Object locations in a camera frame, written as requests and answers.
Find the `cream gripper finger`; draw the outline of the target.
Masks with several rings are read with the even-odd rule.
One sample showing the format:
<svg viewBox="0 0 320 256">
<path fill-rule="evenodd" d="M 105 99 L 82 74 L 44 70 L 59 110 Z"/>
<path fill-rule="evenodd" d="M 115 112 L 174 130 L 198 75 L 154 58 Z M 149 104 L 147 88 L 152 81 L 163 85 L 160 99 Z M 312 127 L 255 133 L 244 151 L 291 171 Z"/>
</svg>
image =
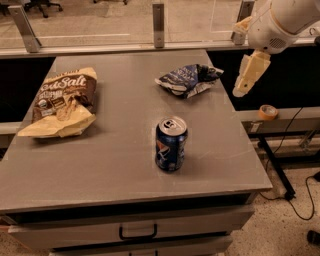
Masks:
<svg viewBox="0 0 320 256">
<path fill-rule="evenodd" d="M 233 31 L 237 34 L 245 36 L 248 33 L 249 24 L 252 20 L 252 16 L 248 16 L 241 21 L 237 22 L 233 26 Z"/>
<path fill-rule="evenodd" d="M 243 97 L 253 88 L 271 64 L 270 57 L 270 54 L 260 50 L 243 56 L 233 89 L 235 97 Z"/>
</svg>

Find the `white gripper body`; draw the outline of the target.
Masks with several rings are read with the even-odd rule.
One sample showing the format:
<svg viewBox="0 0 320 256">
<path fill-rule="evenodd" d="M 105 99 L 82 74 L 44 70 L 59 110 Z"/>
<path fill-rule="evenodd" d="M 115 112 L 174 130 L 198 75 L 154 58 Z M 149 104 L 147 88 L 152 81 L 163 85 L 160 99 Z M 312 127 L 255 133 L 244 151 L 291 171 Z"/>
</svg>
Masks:
<svg viewBox="0 0 320 256">
<path fill-rule="evenodd" d="M 249 23 L 248 44 L 251 49 L 279 54 L 298 39 L 283 30 L 272 17 L 271 10 L 257 12 Z"/>
</svg>

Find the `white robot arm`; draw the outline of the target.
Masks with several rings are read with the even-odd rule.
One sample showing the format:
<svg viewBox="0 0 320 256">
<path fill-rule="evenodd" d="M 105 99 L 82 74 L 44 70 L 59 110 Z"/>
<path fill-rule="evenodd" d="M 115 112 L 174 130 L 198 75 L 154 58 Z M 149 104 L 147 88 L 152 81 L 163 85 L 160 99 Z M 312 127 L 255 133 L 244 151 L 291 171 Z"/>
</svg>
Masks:
<svg viewBox="0 0 320 256">
<path fill-rule="evenodd" d="M 271 56 L 319 20 L 320 0 L 266 0 L 253 15 L 237 22 L 234 31 L 247 37 L 253 53 L 241 60 L 233 95 L 246 95 L 270 66 Z"/>
</svg>

